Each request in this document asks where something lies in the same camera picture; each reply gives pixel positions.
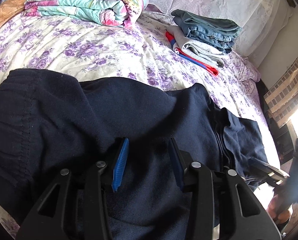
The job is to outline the person's right hand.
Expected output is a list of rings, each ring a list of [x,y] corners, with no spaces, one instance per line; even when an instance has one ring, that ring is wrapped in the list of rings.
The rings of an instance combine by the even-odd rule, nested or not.
[[[276,194],[271,199],[267,207],[267,213],[270,215],[276,225],[287,222],[291,217],[291,206],[284,205],[284,202],[284,198]]]

